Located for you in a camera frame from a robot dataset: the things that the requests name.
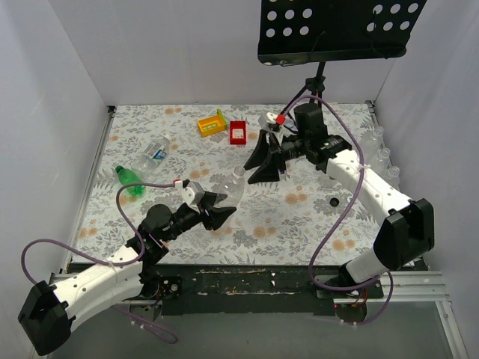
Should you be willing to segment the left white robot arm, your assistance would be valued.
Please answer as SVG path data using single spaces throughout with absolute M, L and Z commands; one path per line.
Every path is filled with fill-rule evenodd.
M 175 212 L 164 204 L 150 207 L 134 237 L 108 259 L 55 284 L 33 282 L 18 321 L 39 356 L 60 348 L 81 324 L 123 300 L 153 298 L 159 281 L 147 272 L 168 253 L 166 242 L 198 224 L 217 230 L 237 210 L 215 205 L 225 200 L 223 194 L 188 191 L 186 197 Z

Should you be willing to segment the clear Pepsi bottle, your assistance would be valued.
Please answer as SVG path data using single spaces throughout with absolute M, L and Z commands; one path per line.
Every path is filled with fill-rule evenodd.
M 283 127 L 286 128 L 287 130 L 289 130 L 293 134 L 298 133 L 298 130 L 296 128 L 296 122 L 289 117 L 285 118 L 285 120 L 283 122 Z

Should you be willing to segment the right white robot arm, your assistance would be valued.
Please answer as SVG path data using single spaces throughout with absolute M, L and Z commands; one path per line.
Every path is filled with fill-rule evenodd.
M 351 191 L 352 200 L 359 201 L 380 225 L 370 250 L 344 263 L 338 275 L 325 283 L 314 280 L 315 286 L 352 298 L 379 275 L 396 271 L 433 249 L 434 212 L 429 201 L 413 200 L 399 192 L 366 166 L 349 141 L 329 134 L 318 104 L 304 103 L 293 112 L 294 130 L 284 126 L 280 114 L 267 112 L 259 117 L 259 138 L 244 165 L 254 171 L 248 183 L 277 182 L 287 161 L 304 156 Z

